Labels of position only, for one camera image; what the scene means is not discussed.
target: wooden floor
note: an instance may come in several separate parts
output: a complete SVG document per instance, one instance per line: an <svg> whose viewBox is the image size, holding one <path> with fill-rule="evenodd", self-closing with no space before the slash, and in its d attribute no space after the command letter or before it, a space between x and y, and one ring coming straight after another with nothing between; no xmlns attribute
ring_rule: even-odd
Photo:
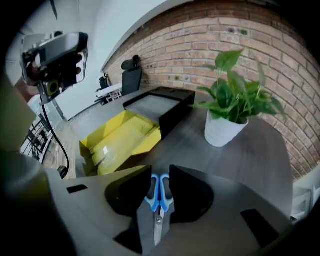
<svg viewBox="0 0 320 256"><path fill-rule="evenodd" d="M69 171L65 179L76 178L76 150L79 146L79 137L77 135L77 126L79 121L89 115L95 108L100 105L95 105L69 122L61 122L55 129L55 134L63 145L69 158ZM49 146L49 151L45 154L43 165L48 168L58 169L59 166L67 166L67 159L59 144L54 138Z"/></svg>

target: scissors blade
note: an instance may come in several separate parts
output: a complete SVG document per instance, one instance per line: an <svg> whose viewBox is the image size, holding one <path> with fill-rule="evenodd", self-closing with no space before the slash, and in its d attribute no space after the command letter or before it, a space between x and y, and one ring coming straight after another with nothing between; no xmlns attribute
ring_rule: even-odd
<svg viewBox="0 0 320 256"><path fill-rule="evenodd" d="M154 222L154 245L155 246L157 246L161 241L164 216L165 216L165 211L161 207L160 215L155 216L155 222Z"/></svg>

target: gray table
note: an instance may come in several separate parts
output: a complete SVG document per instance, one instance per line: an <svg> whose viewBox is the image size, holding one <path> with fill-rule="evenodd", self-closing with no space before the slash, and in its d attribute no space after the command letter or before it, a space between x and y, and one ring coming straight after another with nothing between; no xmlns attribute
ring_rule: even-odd
<svg viewBox="0 0 320 256"><path fill-rule="evenodd" d="M79 121L80 139L121 113L124 102L142 93L138 91L93 109ZM207 95L196 93L196 102L205 99ZM152 165L157 174L168 172L173 164L242 183L289 218L293 178L281 134L262 119L251 118L233 141L221 148L213 147L205 139L206 115L204 109L193 109L139 164Z"/></svg>

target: scissors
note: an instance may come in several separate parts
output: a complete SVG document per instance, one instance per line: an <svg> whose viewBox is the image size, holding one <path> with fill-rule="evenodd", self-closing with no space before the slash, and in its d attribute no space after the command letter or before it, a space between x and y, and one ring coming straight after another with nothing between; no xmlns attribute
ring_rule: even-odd
<svg viewBox="0 0 320 256"><path fill-rule="evenodd" d="M168 174L163 174L160 177L156 174L152 174L151 178L156 180L154 195L151 199L145 197L145 201L151 206L151 210L154 212L154 244L157 246L161 240L165 213L169 210L169 206L173 203L174 199L166 198L164 179L170 179Z"/></svg>

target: yellow box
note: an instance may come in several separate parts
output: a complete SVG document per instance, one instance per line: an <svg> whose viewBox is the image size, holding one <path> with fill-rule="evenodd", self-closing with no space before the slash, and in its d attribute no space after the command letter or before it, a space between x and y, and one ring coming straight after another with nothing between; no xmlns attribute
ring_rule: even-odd
<svg viewBox="0 0 320 256"><path fill-rule="evenodd" d="M130 157L149 152L160 140L158 123L125 110L81 141L80 151L86 166L106 175L122 170Z"/></svg>

